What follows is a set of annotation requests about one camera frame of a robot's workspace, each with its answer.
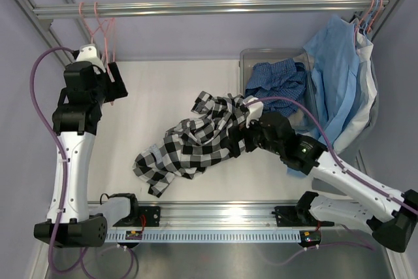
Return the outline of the black white plaid shirt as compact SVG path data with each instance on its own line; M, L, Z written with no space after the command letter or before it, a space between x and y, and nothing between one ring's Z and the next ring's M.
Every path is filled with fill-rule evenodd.
M148 194L160 197L177 178L192 180L233 157L227 143L229 129L245 124L243 95L213 96L202 91L186 118L165 132L162 140L137 155L133 172L148 185Z

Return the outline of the blue checked shirt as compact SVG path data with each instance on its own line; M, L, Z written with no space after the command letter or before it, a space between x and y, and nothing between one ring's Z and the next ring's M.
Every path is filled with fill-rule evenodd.
M285 97L290 101L264 101L264 112L279 112L289 117L298 107L293 101L301 103L306 91L307 72L303 63L285 59L276 63L257 63L245 87L245 96L257 98Z

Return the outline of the pink wire hanger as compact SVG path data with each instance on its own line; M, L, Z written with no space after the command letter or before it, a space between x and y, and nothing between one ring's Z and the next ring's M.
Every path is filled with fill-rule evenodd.
M108 19L102 19L97 10L98 2L94 2L93 4L93 13L94 17L96 19L97 26L95 29L90 28L89 24L86 21L86 17L84 15L84 2L80 2L78 4L78 15L82 20L83 26L86 28L88 32L88 38L90 39L90 43L95 44L95 36L96 34L100 33L103 38L103 54L101 57L101 60L104 61L104 64L107 65L108 63L108 39L107 39L107 33L109 25L112 24L112 22L109 22Z

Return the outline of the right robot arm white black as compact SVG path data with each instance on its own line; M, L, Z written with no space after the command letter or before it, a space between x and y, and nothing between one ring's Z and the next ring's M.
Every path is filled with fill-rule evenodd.
M279 156L290 169L322 180L349 198L337 200L307 191L281 217L316 226L340 224L370 234L380 245L404 253L417 225L417 192L390 188L340 159L324 144L295 132L279 113L263 114L229 129L222 140L233 157L257 148Z

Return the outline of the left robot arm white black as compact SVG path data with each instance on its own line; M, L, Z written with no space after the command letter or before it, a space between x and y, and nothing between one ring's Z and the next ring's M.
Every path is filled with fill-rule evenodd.
M107 230L121 221L136 224L140 210L132 193L111 195L110 202L90 211L87 200L91 153L102 116L101 107L128 92L116 63L102 72L90 61L66 66L66 86L52 114L57 147L56 182L45 222L34 226L36 239L58 248L100 247Z

